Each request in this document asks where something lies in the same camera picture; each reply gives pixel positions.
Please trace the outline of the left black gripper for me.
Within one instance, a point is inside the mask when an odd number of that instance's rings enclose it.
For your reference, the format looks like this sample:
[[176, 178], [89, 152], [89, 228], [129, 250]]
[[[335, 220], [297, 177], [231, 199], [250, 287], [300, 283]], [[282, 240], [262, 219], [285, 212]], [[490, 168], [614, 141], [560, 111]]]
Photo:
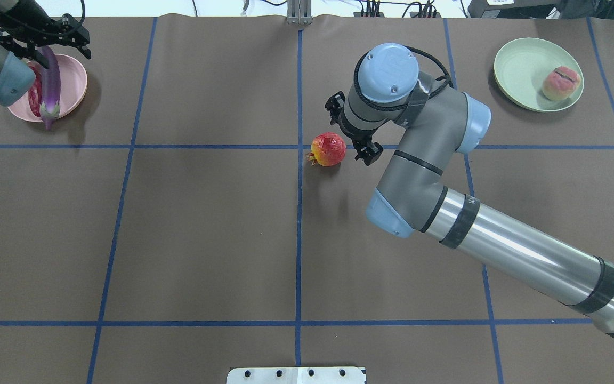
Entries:
[[72, 15], [62, 15], [59, 20], [43, 17], [39, 26], [31, 20], [23, 21], [12, 15], [0, 15], [0, 46], [14, 53], [17, 58], [39, 60], [37, 48], [61, 45], [76, 48], [86, 59], [92, 58], [88, 48], [90, 32], [84, 27], [85, 17], [79, 20]]

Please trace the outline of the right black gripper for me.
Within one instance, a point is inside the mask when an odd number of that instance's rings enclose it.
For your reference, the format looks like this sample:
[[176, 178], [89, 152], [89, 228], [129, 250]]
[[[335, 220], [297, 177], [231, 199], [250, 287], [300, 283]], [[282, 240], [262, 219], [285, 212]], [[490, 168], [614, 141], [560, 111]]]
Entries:
[[355, 160], [362, 161], [366, 166], [375, 163], [382, 155], [384, 149], [373, 141], [375, 132], [383, 125], [383, 120], [366, 118], [356, 107], [368, 106], [365, 103], [351, 104], [351, 98], [346, 98], [343, 92], [337, 92], [327, 99], [324, 108], [329, 113], [330, 124], [338, 126], [341, 133], [351, 139], [356, 150]]

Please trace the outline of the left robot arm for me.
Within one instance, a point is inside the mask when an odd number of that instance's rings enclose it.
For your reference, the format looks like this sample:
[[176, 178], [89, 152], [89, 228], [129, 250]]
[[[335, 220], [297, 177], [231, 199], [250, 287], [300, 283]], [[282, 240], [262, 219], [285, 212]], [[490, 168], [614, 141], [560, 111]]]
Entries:
[[0, 1], [0, 105], [11, 106], [27, 93], [37, 78], [28, 62], [41, 66], [41, 119], [50, 127], [60, 116], [60, 66], [53, 45], [70, 46], [87, 59], [90, 33], [84, 27], [86, 4], [81, 17], [63, 14], [49, 17], [36, 1]]

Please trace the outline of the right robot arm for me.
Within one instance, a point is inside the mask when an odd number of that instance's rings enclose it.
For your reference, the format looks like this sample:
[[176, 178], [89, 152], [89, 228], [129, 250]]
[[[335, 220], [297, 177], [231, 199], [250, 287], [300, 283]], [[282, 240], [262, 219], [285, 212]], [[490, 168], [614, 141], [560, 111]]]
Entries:
[[373, 141], [383, 124], [405, 130], [366, 209], [371, 223], [401, 238], [428, 234], [614, 338], [614, 264], [441, 182], [453, 154], [473, 150], [491, 122], [489, 107], [458, 91], [441, 61], [414, 47], [380, 44], [358, 59], [349, 94], [337, 92], [325, 107], [365, 165], [383, 153]]

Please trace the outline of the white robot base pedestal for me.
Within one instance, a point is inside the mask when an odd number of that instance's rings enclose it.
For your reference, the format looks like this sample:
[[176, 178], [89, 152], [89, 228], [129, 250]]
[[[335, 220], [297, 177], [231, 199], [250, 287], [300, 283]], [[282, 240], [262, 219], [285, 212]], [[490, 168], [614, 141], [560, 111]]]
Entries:
[[356, 366], [237, 367], [226, 383], [366, 383], [366, 369]]

